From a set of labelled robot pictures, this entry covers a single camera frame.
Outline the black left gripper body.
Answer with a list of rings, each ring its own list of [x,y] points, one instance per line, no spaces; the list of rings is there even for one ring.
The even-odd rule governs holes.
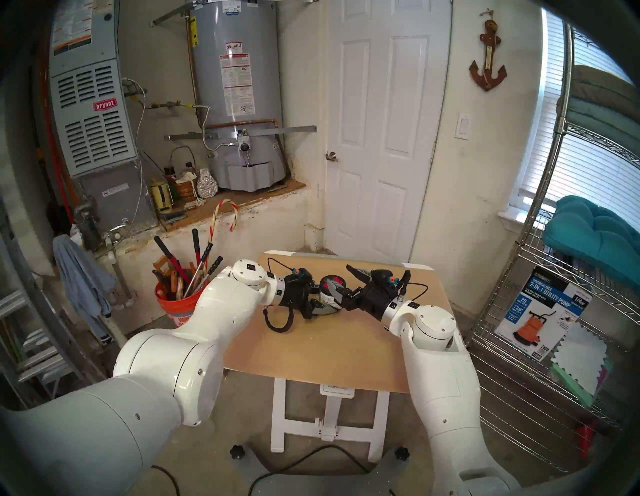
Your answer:
[[[316,315],[314,311],[320,309],[320,301],[310,295],[318,295],[313,280],[285,280],[284,306],[289,309],[291,318],[294,311],[298,311],[304,319],[312,319]]]

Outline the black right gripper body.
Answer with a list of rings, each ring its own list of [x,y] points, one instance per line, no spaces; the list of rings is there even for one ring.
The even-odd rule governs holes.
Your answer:
[[[374,318],[382,318],[392,300],[398,297],[397,290],[387,291],[380,287],[364,287],[347,291],[344,295],[346,311],[362,310]]]

